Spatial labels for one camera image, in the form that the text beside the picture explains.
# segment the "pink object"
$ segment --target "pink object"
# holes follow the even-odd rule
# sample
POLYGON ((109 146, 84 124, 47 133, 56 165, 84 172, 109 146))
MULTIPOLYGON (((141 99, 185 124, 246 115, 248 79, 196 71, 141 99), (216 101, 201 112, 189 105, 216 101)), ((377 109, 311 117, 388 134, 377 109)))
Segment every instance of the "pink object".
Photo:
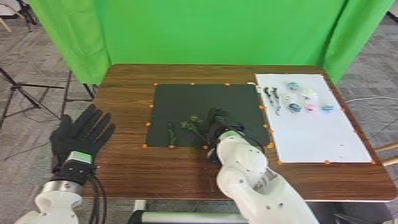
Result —
POLYGON ((313 111, 317 110, 317 106, 315 106, 313 104, 308 104, 308 105, 306 105, 306 110, 308 110, 310 112, 313 112, 313 111))

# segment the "finger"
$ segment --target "finger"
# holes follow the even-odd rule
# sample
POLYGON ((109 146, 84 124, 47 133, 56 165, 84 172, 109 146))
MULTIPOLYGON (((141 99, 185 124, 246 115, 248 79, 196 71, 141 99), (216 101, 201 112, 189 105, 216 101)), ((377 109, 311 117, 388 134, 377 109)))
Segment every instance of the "finger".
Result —
POLYGON ((104 145, 109 142, 109 139, 111 139, 111 137, 114 135, 114 131, 116 131, 116 124, 111 124, 109 128, 107 128, 107 130, 104 132, 104 135, 102 135, 102 137, 98 138, 98 141, 97 141, 97 144, 98 144, 100 148, 104 147, 104 145))
POLYGON ((63 115, 61 117, 61 123, 59 123, 59 128, 52 133, 52 140, 59 140, 63 138, 66 138, 68 134, 70 134, 70 130, 72 130, 72 116, 70 115, 63 115))
POLYGON ((81 130, 84 128, 84 125, 91 119, 93 113, 97 111, 97 106, 95 104, 91 104, 91 106, 88 107, 82 115, 79 116, 79 119, 75 121, 73 127, 72 127, 72 136, 77 137, 81 130))
POLYGON ((93 130, 93 127, 97 125, 97 122, 98 122, 102 116, 104 116, 104 111, 97 110, 97 112, 93 114, 93 117, 91 117, 91 119, 88 121, 88 124, 82 127, 82 131, 79 132, 79 135, 77 135, 79 139, 86 139, 88 138, 89 132, 93 130))
POLYGON ((98 137, 100 137, 100 135, 104 133, 104 130, 105 130, 107 126, 109 126, 109 121, 111 121, 111 114, 105 114, 104 119, 98 122, 98 125, 97 125, 97 127, 95 127, 95 129, 91 131, 89 137, 88 137, 88 140, 93 141, 93 142, 97 141, 97 139, 98 139, 98 137))

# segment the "dark green mat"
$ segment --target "dark green mat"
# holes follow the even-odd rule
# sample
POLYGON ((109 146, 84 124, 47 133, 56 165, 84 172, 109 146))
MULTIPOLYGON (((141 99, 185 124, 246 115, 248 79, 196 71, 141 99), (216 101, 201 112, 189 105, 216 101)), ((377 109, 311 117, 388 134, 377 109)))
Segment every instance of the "dark green mat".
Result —
POLYGON ((248 135, 267 145, 269 133, 264 128, 264 111, 260 110, 260 97, 253 85, 180 85, 160 84, 157 86, 152 126, 146 144, 150 147, 168 147, 169 122, 176 126, 176 146, 203 146, 201 137, 182 128, 182 122, 198 115, 201 120, 208 117, 214 107, 224 109, 246 126, 248 135))

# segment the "wooden table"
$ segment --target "wooden table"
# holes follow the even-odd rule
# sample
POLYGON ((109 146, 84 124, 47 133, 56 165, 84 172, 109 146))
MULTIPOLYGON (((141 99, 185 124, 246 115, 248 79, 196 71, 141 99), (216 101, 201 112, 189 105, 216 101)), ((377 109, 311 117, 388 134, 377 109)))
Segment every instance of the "wooden table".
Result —
MULTIPOLYGON (((100 152, 98 175, 111 198, 226 200, 208 163, 207 151, 191 148, 143 149, 152 115, 155 83, 246 84, 255 73, 324 74, 311 66, 114 65, 97 96, 98 107, 111 112, 116 134, 100 152)), ((381 165, 349 107, 331 83, 365 145, 377 164, 278 164, 278 152, 267 150, 271 168, 285 176, 308 201, 388 201, 397 188, 381 165)))

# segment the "white wall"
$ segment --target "white wall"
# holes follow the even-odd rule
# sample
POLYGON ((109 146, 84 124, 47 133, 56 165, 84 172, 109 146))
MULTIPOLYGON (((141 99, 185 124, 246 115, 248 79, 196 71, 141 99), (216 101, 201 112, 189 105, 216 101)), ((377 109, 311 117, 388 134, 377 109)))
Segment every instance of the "white wall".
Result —
MULTIPOLYGON (((13 9, 17 11, 20 11, 20 4, 18 4, 17 0, 0 0, 0 3, 6 3, 13 7, 13 9)), ((0 5, 0 15, 2 16, 13 16, 15 15, 13 10, 4 5, 0 5)))

